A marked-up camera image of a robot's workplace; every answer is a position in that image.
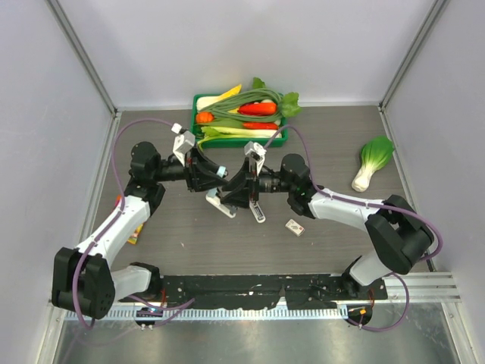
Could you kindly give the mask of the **white stapler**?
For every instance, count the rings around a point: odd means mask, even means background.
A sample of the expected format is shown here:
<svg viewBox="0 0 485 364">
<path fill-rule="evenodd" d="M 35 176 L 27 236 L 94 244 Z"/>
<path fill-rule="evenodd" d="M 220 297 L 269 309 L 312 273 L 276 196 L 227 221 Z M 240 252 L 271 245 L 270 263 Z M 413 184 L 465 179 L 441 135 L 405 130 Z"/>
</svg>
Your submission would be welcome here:
<svg viewBox="0 0 485 364">
<path fill-rule="evenodd" d="M 264 223 L 266 221 L 265 214 L 263 213 L 261 206 L 258 204 L 257 201 L 251 201 L 249 203 L 249 208 L 258 223 Z"/>
</svg>

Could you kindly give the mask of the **small staple box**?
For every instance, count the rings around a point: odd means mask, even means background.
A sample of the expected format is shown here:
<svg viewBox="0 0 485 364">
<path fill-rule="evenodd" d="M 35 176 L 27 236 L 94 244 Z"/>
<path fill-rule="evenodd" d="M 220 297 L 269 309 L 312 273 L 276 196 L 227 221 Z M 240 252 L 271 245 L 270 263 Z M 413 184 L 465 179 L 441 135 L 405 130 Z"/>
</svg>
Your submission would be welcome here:
<svg viewBox="0 0 485 364">
<path fill-rule="evenodd" d="M 288 220 L 288 222 L 285 224 L 285 227 L 297 237 L 301 236 L 305 232 L 304 227 L 293 219 Z"/>
</svg>

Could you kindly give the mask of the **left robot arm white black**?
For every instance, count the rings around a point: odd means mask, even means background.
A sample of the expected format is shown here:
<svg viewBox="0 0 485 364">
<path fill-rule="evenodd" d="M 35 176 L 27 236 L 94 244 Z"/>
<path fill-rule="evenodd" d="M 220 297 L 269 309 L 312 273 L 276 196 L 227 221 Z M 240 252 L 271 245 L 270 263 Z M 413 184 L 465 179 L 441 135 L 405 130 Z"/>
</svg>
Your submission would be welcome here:
<svg viewBox="0 0 485 364">
<path fill-rule="evenodd" d="M 182 159 L 163 159 L 150 142 L 131 150 L 130 179 L 112 213 L 77 247 L 63 247 L 55 255 L 52 304 L 92 319 L 106 316 L 114 302 L 136 294 L 151 303 L 160 297 L 159 268 L 140 262 L 112 271 L 111 266 L 141 225 L 160 206 L 165 194 L 163 182 L 183 180 L 193 192 L 226 184 L 227 169 L 207 158 L 198 146 Z"/>
</svg>

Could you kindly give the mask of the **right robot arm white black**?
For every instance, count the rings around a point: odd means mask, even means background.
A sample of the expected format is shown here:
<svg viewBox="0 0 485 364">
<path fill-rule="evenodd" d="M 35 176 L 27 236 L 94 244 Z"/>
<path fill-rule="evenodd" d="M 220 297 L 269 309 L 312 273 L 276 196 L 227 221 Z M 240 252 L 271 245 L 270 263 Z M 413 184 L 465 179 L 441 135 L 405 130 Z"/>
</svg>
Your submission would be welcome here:
<svg viewBox="0 0 485 364">
<path fill-rule="evenodd" d="M 434 237 L 427 225 L 401 196 L 384 201 L 351 200 L 347 195 L 313 185 L 304 158 L 285 155 L 280 170 L 263 168 L 245 158 L 242 167 L 222 188 L 221 203 L 250 209 L 262 193 L 287 193 L 289 207 L 310 219 L 336 221 L 368 234 L 373 249 L 359 256 L 342 274 L 343 293 L 362 298 L 378 279 L 397 273 L 406 275 L 431 246 Z"/>
</svg>

